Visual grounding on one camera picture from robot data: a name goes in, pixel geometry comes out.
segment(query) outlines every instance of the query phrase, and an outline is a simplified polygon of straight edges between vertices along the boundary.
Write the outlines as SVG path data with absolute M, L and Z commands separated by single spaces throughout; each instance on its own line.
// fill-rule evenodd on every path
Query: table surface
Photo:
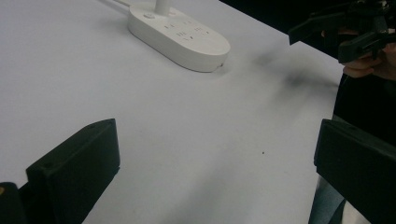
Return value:
M 173 7 L 229 40 L 223 67 L 169 61 L 111 0 L 1 1 L 0 180 L 115 118 L 120 172 L 84 223 L 307 223 L 342 67 L 220 1 Z

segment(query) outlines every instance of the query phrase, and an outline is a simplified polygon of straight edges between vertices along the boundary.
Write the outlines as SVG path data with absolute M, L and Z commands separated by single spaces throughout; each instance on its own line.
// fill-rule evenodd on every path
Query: power outlet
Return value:
M 222 66 L 231 48 L 226 38 L 193 18 L 172 7 L 159 12 L 152 3 L 130 6 L 128 28 L 173 62 L 198 72 Z

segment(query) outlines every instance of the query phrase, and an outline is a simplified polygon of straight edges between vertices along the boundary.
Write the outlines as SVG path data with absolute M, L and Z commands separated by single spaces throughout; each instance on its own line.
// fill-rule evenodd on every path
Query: hand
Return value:
M 343 63 L 344 73 L 350 77 L 365 77 L 375 75 L 384 79 L 396 80 L 396 43 L 387 46 L 378 52 L 373 60 L 371 54 L 364 55 L 350 63 Z

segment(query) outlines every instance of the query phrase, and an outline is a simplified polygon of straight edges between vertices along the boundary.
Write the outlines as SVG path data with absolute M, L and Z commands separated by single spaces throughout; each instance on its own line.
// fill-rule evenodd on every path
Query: person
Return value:
M 346 29 L 339 33 L 357 35 Z M 348 122 L 396 146 L 396 43 L 387 44 L 376 59 L 369 53 L 343 66 L 333 119 Z M 309 223 L 370 222 L 320 178 Z
M 355 34 L 353 31 L 341 33 Z M 345 76 L 352 78 L 347 81 L 344 77 L 334 114 L 396 146 L 396 43 L 387 44 L 376 59 L 369 53 L 343 66 Z M 353 113 L 358 115 L 357 119 L 352 118 Z M 369 221 L 346 202 L 341 223 L 366 224 Z

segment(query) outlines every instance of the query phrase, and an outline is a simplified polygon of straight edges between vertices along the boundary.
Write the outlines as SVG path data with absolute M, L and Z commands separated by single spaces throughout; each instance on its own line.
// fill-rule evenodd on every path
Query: black device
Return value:
M 314 164 L 371 223 L 396 223 L 396 147 L 351 124 L 324 119 Z
M 309 19 L 289 30 L 290 44 L 304 40 L 315 32 L 324 31 L 324 45 L 338 46 L 338 62 L 348 63 L 359 57 L 377 53 L 388 43 L 396 42 L 395 0 L 355 0 L 314 12 Z M 338 30 L 345 28 L 359 33 L 340 45 Z
M 0 223 L 80 224 L 119 169 L 116 121 L 88 125 L 29 166 L 20 189 L 0 183 Z

